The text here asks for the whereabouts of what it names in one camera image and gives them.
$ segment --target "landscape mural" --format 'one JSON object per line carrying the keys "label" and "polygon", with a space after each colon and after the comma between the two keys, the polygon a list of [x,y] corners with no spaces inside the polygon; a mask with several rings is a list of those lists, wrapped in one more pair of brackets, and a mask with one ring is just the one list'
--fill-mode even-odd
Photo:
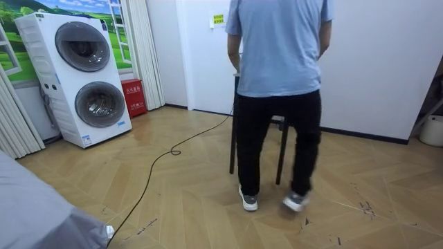
{"label": "landscape mural", "polygon": [[[35,80],[33,65],[15,26],[14,19],[37,11],[61,15],[90,15],[106,22],[111,39],[112,49],[116,58],[117,67],[131,68],[131,64],[124,63],[117,40],[117,32],[122,42],[126,42],[126,34],[122,28],[116,30],[112,21],[108,0],[0,0],[0,23],[5,30],[6,37],[14,49],[22,71],[9,75],[11,81]],[[116,22],[122,23],[120,11],[114,8]],[[125,58],[129,59],[129,49],[124,47]],[[8,54],[0,49],[0,64],[7,70],[12,67]]]}

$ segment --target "black pants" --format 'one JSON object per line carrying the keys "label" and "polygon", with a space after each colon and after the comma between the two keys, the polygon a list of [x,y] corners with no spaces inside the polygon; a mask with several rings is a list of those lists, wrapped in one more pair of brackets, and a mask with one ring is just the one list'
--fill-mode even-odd
{"label": "black pants", "polygon": [[292,190],[304,196],[311,189],[320,143],[320,91],[304,95],[250,98],[239,96],[237,130],[238,176],[243,194],[260,190],[260,153],[273,116],[283,116],[297,131]]}

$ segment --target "man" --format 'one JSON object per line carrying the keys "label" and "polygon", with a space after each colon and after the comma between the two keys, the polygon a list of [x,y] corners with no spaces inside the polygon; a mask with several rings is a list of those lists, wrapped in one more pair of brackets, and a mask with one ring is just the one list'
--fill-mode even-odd
{"label": "man", "polygon": [[241,73],[237,156],[247,211],[258,209],[260,152],[272,116],[284,116],[297,131],[291,191],[283,203],[300,212],[309,201],[320,143],[317,61],[329,47],[332,18],[332,0],[231,0],[226,32],[229,58]]}

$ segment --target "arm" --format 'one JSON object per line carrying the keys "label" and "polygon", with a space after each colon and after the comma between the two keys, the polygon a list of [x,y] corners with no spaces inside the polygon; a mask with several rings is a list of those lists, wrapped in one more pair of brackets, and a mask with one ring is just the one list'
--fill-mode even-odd
{"label": "arm", "polygon": [[228,34],[228,56],[230,62],[233,64],[237,72],[240,72],[240,43],[242,42],[242,37],[239,35],[229,35]]}
{"label": "arm", "polygon": [[321,27],[320,33],[318,34],[320,38],[320,55],[318,56],[319,59],[329,48],[329,43],[331,42],[333,18],[334,0],[323,0],[323,7],[321,9]]}
{"label": "arm", "polygon": [[323,53],[329,48],[332,34],[332,21],[326,21],[321,24],[320,27],[320,59]]}
{"label": "arm", "polygon": [[240,43],[242,42],[242,24],[238,11],[239,0],[230,0],[229,17],[226,23],[228,33],[228,56],[237,73],[240,72]]}

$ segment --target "white bucket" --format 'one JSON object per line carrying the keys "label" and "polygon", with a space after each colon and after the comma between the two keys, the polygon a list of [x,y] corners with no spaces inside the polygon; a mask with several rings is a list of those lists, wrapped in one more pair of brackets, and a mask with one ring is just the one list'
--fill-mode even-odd
{"label": "white bucket", "polygon": [[443,147],[443,117],[429,116],[424,123],[420,140],[427,145]]}

